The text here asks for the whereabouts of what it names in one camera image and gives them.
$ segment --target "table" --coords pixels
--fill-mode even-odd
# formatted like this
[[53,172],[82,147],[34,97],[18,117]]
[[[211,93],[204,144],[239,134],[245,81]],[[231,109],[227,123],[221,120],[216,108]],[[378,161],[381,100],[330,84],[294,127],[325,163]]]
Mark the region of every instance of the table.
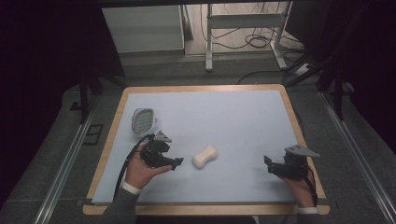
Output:
[[[115,118],[113,120],[110,132],[108,134],[105,148],[103,150],[101,159],[92,180],[90,190],[87,198],[91,199],[97,189],[99,180],[104,172],[108,156],[115,141],[117,129],[120,125],[120,119],[124,112],[125,103],[130,93],[147,93],[147,92],[208,92],[208,91],[279,91],[282,101],[287,110],[290,124],[296,136],[297,142],[305,146],[305,141],[302,136],[298,121],[293,113],[289,97],[281,85],[244,85],[244,86],[176,86],[176,87],[135,87],[125,89],[120,104],[117,109]],[[315,170],[315,166],[310,158],[308,158],[310,166]],[[330,206],[325,201],[326,196],[320,184],[318,175],[316,174],[317,191],[319,197],[318,209],[324,215],[330,212]],[[84,205],[83,211],[86,215],[100,215],[105,211],[105,206],[100,205]],[[138,215],[152,215],[152,216],[210,216],[210,215],[290,215],[295,214],[295,205],[290,204],[269,204],[269,203],[241,203],[241,204],[227,204],[227,203],[209,203],[209,204],[151,204],[138,205],[136,213]]]

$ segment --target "person's left hand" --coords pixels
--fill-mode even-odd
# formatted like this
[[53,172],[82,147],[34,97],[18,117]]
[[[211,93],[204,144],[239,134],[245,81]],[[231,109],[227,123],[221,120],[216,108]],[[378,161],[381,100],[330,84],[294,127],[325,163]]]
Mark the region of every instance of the person's left hand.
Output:
[[144,145],[140,145],[134,156],[129,161],[125,182],[129,185],[134,186],[137,189],[142,189],[145,187],[152,177],[166,173],[172,169],[171,165],[162,166],[158,168],[148,167],[141,159],[140,152],[142,151]]

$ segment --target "white board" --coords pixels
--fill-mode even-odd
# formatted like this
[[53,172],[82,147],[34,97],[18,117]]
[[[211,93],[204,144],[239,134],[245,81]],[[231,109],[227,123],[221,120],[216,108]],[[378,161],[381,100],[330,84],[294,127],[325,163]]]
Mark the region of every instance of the white board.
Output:
[[[131,130],[137,108],[152,108],[154,132],[163,130],[173,140],[164,156],[184,158],[175,171],[154,177],[139,203],[294,201],[263,162],[264,155],[283,162],[284,148],[297,144],[279,91],[204,91],[129,95],[93,203],[112,201],[123,161],[139,140]],[[198,170],[192,157],[207,146],[219,155]]]

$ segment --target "beige object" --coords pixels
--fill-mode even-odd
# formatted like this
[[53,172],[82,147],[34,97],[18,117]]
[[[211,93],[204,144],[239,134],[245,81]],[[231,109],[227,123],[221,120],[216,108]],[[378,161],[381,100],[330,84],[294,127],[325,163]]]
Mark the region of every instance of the beige object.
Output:
[[200,153],[195,154],[195,156],[192,158],[192,163],[194,163],[198,169],[202,169],[208,161],[214,160],[218,154],[219,152],[215,147],[206,147]]

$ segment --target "person's right hand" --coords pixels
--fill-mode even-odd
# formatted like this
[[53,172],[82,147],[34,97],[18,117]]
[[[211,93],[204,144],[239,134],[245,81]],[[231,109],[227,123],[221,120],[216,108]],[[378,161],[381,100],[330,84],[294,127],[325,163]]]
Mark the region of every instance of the person's right hand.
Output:
[[133,157],[129,161],[125,182],[129,185],[134,186],[137,189],[142,189],[145,187],[152,177],[166,173],[172,169],[171,165],[162,166],[158,168],[148,167],[141,159],[140,152],[142,151],[144,145],[140,145],[137,151],[134,153]]
[[[285,181],[286,184],[288,184],[290,191],[297,202],[298,207],[315,207],[311,191],[303,179],[296,181],[283,176],[279,176],[279,178]],[[313,185],[315,185],[315,179],[311,169],[308,169],[308,179]]]

